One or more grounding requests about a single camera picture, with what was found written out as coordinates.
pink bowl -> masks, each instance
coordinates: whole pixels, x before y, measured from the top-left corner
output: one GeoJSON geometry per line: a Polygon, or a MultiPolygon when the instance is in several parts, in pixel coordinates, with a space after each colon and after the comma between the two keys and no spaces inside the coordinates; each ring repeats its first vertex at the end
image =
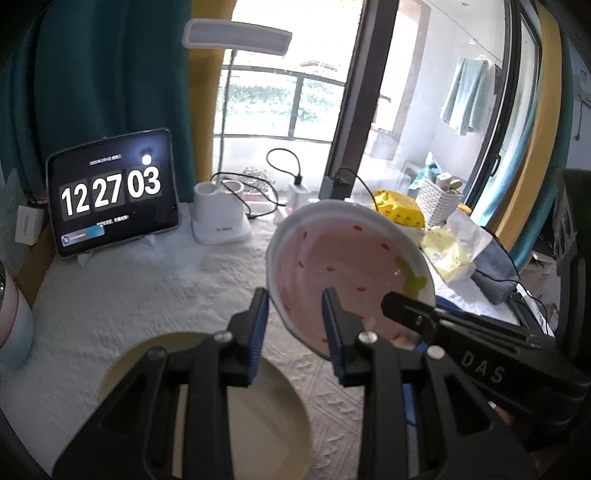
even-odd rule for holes
{"type": "Polygon", "coordinates": [[[383,296],[394,290],[435,305],[427,263],[405,233],[379,213],[341,200],[299,209],[281,222],[267,249],[267,289],[283,323],[326,359],[321,295],[329,287],[368,330],[405,348],[420,338],[384,317],[383,296]]]}

yellow container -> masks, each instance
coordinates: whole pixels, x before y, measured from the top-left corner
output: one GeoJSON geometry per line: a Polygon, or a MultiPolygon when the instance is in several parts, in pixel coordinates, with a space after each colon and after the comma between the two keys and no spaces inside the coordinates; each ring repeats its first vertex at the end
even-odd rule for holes
{"type": "Polygon", "coordinates": [[[393,222],[415,228],[425,227],[423,213],[412,198],[392,190],[378,190],[374,198],[378,212],[393,222]]]}

white basket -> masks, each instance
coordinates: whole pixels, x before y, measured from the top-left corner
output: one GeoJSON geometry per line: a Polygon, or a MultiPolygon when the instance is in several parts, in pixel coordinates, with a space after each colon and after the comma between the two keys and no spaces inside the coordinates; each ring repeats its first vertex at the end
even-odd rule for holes
{"type": "Polygon", "coordinates": [[[432,181],[423,179],[416,202],[423,212],[425,223],[431,227],[446,221],[461,199],[461,194],[445,192],[432,181]]]}

yellow tissue package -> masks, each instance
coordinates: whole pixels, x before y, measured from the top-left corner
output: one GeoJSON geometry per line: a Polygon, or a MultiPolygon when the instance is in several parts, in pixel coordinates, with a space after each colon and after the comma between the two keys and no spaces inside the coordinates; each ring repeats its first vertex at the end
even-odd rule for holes
{"type": "Polygon", "coordinates": [[[393,222],[415,228],[425,227],[423,213],[412,198],[392,190],[378,190],[374,198],[378,212],[393,222]]]}
{"type": "Polygon", "coordinates": [[[421,241],[421,250],[446,284],[469,278],[476,269],[456,237],[444,228],[429,230],[421,241]]]}

white tablecloth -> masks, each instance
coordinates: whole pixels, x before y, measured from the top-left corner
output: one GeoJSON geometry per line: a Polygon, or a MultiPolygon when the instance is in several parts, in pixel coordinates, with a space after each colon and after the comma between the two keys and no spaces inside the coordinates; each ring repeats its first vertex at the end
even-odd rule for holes
{"type": "MultiPolygon", "coordinates": [[[[191,235],[187,205],[176,231],[152,247],[135,241],[96,253],[87,266],[56,258],[33,308],[35,339],[26,365],[0,369],[0,407],[33,458],[49,473],[93,409],[103,376],[125,351],[155,335],[215,332],[265,284],[265,250],[275,226],[253,222],[252,239],[205,246],[191,235]]],[[[437,294],[469,312],[510,322],[470,280],[437,294]]],[[[307,479],[353,479],[362,391],[338,385],[332,366],[284,328],[271,310],[264,356],[294,384],[308,410],[314,457],[307,479]]]]}

